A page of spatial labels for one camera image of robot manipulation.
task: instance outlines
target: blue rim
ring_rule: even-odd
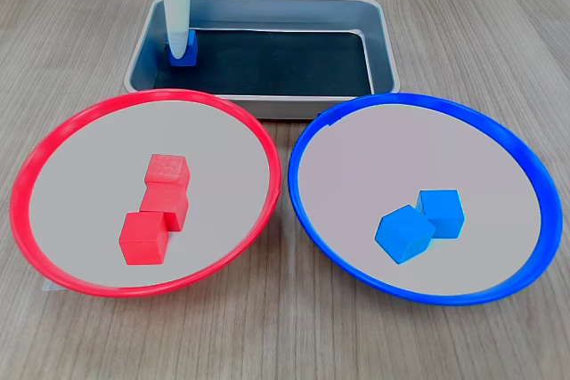
[[[309,141],[311,141],[323,127],[333,125],[354,111],[370,106],[378,106],[380,104],[406,104],[423,107],[462,120],[498,142],[502,148],[518,162],[521,168],[523,168],[538,198],[541,210],[541,231],[533,253],[523,267],[513,276],[499,285],[477,293],[464,295],[427,295],[415,293],[399,287],[393,287],[359,271],[332,251],[319,236],[307,217],[305,208],[301,202],[301,197],[299,196],[298,170],[305,148]],[[291,153],[289,160],[289,194],[297,217],[307,234],[334,263],[368,285],[391,295],[419,303],[462,306],[489,303],[513,295],[541,276],[556,255],[562,239],[562,204],[556,186],[540,159],[538,159],[524,142],[504,126],[473,109],[452,101],[415,93],[368,95],[343,102],[321,113],[321,115],[303,131]]]

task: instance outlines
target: red cube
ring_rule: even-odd
[[[149,182],[141,212],[164,213],[168,231],[182,231],[188,213],[186,189],[178,184]]]
[[[188,190],[190,183],[190,168],[184,156],[152,155],[144,182],[163,182],[178,184]]]
[[[162,264],[168,245],[164,214],[127,214],[118,244],[126,264]]]

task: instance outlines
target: blue cube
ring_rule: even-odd
[[[421,190],[416,209],[436,227],[434,238],[456,239],[465,215],[456,190]]]
[[[436,227],[411,205],[406,205],[380,220],[376,242],[401,264],[423,253]]]
[[[198,38],[196,31],[191,30],[188,32],[188,47],[181,59],[176,59],[168,47],[168,60],[171,66],[175,67],[193,67],[196,65],[198,59]]]

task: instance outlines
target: red rim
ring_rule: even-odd
[[[53,264],[36,243],[29,220],[29,202],[36,179],[47,159],[76,131],[91,124],[98,118],[117,110],[153,101],[193,101],[206,104],[237,118],[254,133],[261,142],[269,163],[269,189],[261,214],[248,235],[229,254],[217,262],[210,264],[207,268],[184,278],[147,287],[103,287],[77,279]],[[30,153],[16,178],[10,202],[10,219],[14,239],[18,247],[20,247],[21,252],[30,264],[53,282],[89,295],[102,297],[142,297],[163,294],[181,287],[186,287],[222,269],[249,247],[261,234],[275,211],[280,195],[281,161],[277,147],[269,133],[257,119],[241,107],[232,102],[217,98],[214,95],[196,91],[160,89],[120,95],[119,97],[102,101],[77,113],[55,128]]]

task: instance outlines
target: wood grain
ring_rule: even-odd
[[[266,123],[283,197],[260,239],[216,275],[141,300],[42,291],[12,239],[12,183],[51,129],[123,91],[151,1],[0,0],[0,378],[568,378],[566,231],[547,272],[500,302],[442,308],[380,293],[331,263],[297,221],[285,173],[304,124]],[[402,90],[512,129],[566,208],[570,0],[377,1]]]

